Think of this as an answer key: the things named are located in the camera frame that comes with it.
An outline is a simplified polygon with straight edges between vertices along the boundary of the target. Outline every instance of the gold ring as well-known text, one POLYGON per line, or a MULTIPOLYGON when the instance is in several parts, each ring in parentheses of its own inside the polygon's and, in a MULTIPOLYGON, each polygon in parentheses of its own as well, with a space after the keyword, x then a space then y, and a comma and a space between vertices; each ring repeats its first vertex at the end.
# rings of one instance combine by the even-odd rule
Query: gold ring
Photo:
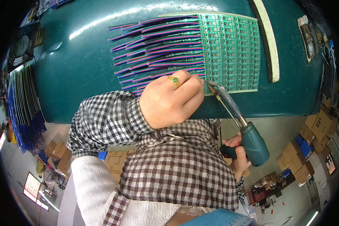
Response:
POLYGON ((178 88, 180 87, 180 81, 176 77, 169 76, 168 79, 172 84, 175 84, 178 88))

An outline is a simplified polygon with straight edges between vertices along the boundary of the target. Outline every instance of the lace trim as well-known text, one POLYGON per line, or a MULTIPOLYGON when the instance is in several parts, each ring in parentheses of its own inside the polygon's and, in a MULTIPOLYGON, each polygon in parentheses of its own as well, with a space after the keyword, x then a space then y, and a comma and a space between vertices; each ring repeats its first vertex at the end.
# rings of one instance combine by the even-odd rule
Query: lace trim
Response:
POLYGON ((183 205, 181 206, 176 212, 178 213, 185 213, 190 216, 201 216, 202 214, 205 214, 203 209, 199 206, 189 206, 189 205, 183 205))

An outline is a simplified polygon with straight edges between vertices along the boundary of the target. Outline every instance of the brown checkered apron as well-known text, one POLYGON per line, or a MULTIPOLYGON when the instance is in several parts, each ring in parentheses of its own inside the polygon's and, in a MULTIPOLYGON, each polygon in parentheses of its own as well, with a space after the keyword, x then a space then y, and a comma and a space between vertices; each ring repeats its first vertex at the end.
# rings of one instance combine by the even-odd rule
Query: brown checkered apron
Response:
POLYGON ((238 209, 234 173, 213 138, 215 123, 187 120, 143 136, 126 158, 103 225, 119 225, 130 200, 238 209))

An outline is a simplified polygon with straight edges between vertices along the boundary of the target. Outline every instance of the checkered shirt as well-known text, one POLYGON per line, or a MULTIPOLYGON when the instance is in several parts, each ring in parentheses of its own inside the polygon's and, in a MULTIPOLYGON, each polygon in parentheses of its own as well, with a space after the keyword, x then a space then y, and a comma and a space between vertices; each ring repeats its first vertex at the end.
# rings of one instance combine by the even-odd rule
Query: checkered shirt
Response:
POLYGON ((98 156, 113 145, 134 144, 104 225, 119 225, 130 200, 237 209, 243 177, 218 154, 216 120, 186 120, 163 129, 145 121, 139 98, 115 91, 81 102, 67 147, 73 157, 98 156))

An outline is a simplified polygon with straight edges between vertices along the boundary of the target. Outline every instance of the green circuit board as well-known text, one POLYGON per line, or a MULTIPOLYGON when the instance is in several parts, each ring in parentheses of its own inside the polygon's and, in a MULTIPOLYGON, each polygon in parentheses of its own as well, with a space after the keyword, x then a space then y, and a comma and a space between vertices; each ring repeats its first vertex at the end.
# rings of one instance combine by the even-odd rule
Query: green circuit board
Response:
MULTIPOLYGON (((206 79, 224 86, 229 93, 257 91, 261 57, 257 19, 215 12, 169 15, 189 14, 199 16, 206 79)), ((205 94, 212 94, 208 86, 205 94)))

